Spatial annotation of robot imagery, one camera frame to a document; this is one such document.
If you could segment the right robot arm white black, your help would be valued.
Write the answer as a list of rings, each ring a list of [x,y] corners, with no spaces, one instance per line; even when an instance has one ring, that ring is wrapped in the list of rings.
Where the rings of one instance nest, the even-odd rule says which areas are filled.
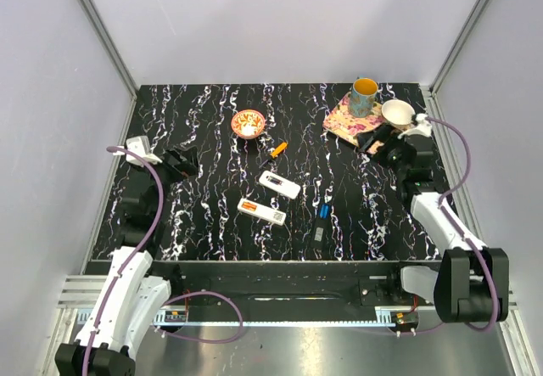
[[[404,305],[415,295],[428,300],[444,323],[486,330],[508,316],[509,259],[478,239],[451,209],[434,181],[434,141],[381,125],[356,137],[360,151],[395,174],[396,193],[441,254],[439,269],[407,266],[385,285]]]

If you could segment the white remote orange batteries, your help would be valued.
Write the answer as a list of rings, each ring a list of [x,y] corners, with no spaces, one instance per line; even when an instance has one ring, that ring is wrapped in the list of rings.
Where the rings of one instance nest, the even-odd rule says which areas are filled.
[[[282,226],[286,220],[284,212],[244,198],[241,198],[238,202],[238,211],[279,226]]]

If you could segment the orange handled screwdriver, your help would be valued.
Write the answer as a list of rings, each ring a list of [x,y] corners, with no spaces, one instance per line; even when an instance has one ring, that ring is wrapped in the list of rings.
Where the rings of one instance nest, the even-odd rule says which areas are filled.
[[[268,158],[260,165],[260,168],[264,168],[266,165],[274,161],[281,153],[285,151],[288,147],[286,142],[280,143],[272,152],[269,154]]]

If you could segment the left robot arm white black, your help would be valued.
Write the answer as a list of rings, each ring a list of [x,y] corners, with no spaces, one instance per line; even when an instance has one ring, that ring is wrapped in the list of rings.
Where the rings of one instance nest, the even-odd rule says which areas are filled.
[[[118,203],[119,247],[90,317],[75,341],[57,349],[61,375],[133,375],[137,351],[160,307],[177,303],[184,285],[176,269],[152,266],[165,231],[171,187],[199,172],[196,148],[167,149],[159,163],[133,165]]]

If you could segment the white remote black batteries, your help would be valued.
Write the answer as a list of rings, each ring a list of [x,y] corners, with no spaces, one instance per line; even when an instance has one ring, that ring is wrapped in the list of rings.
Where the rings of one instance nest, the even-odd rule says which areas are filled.
[[[301,186],[297,183],[270,171],[263,171],[258,179],[258,183],[289,199],[296,199],[301,190]]]

